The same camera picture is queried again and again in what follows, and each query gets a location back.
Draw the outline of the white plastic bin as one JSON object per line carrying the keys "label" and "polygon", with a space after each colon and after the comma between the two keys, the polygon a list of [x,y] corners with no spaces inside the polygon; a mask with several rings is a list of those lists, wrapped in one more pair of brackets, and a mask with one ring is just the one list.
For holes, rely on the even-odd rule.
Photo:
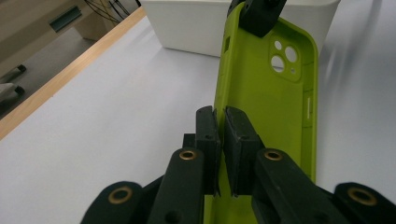
{"label": "white plastic bin", "polygon": [[[323,47],[341,0],[287,0],[280,17],[307,31]],[[165,48],[220,56],[232,0],[139,0]]]}

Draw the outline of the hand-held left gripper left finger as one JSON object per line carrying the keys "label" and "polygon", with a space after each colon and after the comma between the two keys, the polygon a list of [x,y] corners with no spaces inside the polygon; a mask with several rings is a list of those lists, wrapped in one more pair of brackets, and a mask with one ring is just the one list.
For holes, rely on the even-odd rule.
{"label": "hand-held left gripper left finger", "polygon": [[201,107],[195,114],[195,133],[185,133],[183,147],[193,147],[204,153],[204,193],[220,195],[219,164],[220,140],[217,122],[217,111],[212,105]]}

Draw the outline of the green phone case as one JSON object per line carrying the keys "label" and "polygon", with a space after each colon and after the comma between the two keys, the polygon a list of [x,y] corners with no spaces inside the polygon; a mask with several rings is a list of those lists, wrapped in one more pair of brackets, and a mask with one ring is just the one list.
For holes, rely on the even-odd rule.
{"label": "green phone case", "polygon": [[214,107],[243,110],[267,147],[285,151],[316,179],[318,51],[313,37],[280,18],[264,37],[239,27],[245,3],[227,16]]}

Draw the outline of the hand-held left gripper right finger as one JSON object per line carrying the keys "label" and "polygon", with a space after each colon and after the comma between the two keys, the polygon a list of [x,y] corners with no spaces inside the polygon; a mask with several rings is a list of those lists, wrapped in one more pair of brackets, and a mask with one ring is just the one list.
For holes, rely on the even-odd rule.
{"label": "hand-held left gripper right finger", "polygon": [[225,109],[223,152],[231,194],[250,195],[254,185],[257,152],[263,148],[247,114],[236,107]]}

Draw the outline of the wooden table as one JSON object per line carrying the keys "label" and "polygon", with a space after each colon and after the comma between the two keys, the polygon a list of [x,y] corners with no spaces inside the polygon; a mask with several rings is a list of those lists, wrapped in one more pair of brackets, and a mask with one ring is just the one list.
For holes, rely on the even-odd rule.
{"label": "wooden table", "polygon": [[112,47],[146,16],[145,9],[139,7],[119,25],[67,65],[65,69],[43,85],[38,91],[8,113],[0,120],[0,141],[31,116],[40,106],[46,103],[48,99],[53,97],[65,84]]}

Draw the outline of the dark chair base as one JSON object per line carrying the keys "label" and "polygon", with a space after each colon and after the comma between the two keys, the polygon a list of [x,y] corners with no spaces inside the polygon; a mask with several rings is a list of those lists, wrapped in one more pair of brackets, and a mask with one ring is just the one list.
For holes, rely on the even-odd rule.
{"label": "dark chair base", "polygon": [[25,89],[21,85],[12,83],[11,80],[23,74],[27,68],[23,64],[8,71],[0,77],[0,110],[3,110],[12,97],[20,98],[25,94]]}

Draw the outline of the light wooden desk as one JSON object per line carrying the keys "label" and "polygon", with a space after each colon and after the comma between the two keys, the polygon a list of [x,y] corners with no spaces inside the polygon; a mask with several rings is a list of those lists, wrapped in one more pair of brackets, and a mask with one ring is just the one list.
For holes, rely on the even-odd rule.
{"label": "light wooden desk", "polygon": [[[55,33],[49,21],[73,6],[82,16]],[[0,77],[69,29],[96,41],[138,7],[139,0],[0,0]]]}

